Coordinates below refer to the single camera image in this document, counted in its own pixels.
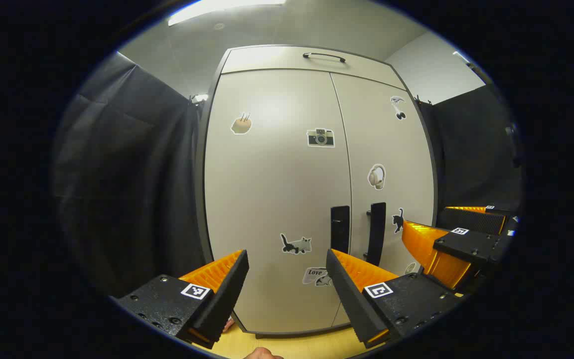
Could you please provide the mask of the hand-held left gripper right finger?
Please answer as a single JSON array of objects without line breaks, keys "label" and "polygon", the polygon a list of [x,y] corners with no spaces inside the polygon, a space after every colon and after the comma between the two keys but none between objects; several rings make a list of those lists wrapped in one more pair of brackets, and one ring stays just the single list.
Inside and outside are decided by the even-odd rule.
[{"label": "hand-held left gripper right finger", "polygon": [[367,349],[414,336],[467,298],[426,275],[397,276],[333,248],[326,253],[326,270],[358,340]]}]

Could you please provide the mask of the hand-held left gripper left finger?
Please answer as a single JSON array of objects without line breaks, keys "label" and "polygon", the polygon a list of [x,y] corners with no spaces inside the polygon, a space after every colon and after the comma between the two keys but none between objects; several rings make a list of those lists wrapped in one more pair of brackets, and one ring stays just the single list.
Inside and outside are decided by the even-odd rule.
[{"label": "hand-held left gripper left finger", "polygon": [[248,253],[238,250],[182,277],[158,275],[119,298],[118,305],[160,332],[212,349],[248,271]]}]

